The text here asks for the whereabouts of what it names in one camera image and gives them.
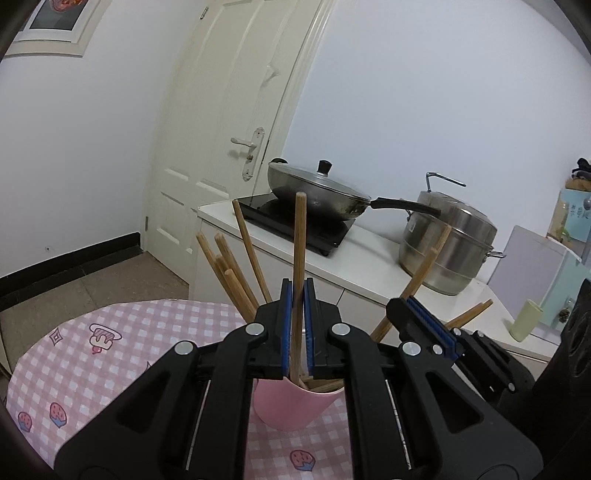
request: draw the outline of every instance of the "pan lid knob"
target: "pan lid knob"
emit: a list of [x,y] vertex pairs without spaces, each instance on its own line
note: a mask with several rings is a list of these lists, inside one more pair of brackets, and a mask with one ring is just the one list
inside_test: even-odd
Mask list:
[[329,175],[329,171],[331,168],[332,168],[332,163],[330,163],[328,160],[320,160],[318,162],[317,172],[320,173],[320,175],[327,177]]

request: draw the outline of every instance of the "picture frame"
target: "picture frame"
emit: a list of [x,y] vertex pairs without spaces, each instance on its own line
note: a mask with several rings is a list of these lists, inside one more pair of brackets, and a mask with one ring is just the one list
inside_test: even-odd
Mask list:
[[111,0],[43,0],[8,47],[6,56],[84,55]]

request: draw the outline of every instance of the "pan handle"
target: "pan handle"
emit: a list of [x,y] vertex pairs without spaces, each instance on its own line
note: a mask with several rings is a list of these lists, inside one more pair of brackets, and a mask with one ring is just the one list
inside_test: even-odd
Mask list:
[[395,200],[377,198],[369,202],[371,208],[396,208],[401,210],[410,210],[412,212],[426,213],[427,215],[433,215],[435,218],[439,218],[441,210],[438,208],[429,207],[423,203],[409,202],[408,200]]

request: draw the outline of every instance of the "frying pan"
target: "frying pan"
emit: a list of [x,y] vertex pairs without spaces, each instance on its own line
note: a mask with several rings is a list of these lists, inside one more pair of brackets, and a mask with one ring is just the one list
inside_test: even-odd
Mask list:
[[273,194],[290,205],[295,205],[296,193],[307,196],[307,210],[316,218],[332,221],[353,220],[368,207],[410,210],[439,217],[441,210],[407,200],[377,198],[358,191],[355,187],[330,179],[332,163],[320,160],[317,171],[293,167],[283,158],[269,163],[267,179]]

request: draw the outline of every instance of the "metal screw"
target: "metal screw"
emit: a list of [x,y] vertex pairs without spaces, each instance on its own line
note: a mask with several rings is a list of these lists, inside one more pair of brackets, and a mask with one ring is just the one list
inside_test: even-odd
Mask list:
[[179,342],[174,346],[174,351],[178,355],[188,355],[193,351],[193,344],[191,342]]
[[402,346],[402,351],[410,356],[416,356],[421,353],[421,346],[418,343],[406,342]]
[[335,335],[347,335],[351,331],[351,327],[346,323],[335,323],[331,330]]
[[246,326],[246,332],[248,335],[256,336],[260,335],[265,331],[265,327],[260,323],[250,323]]

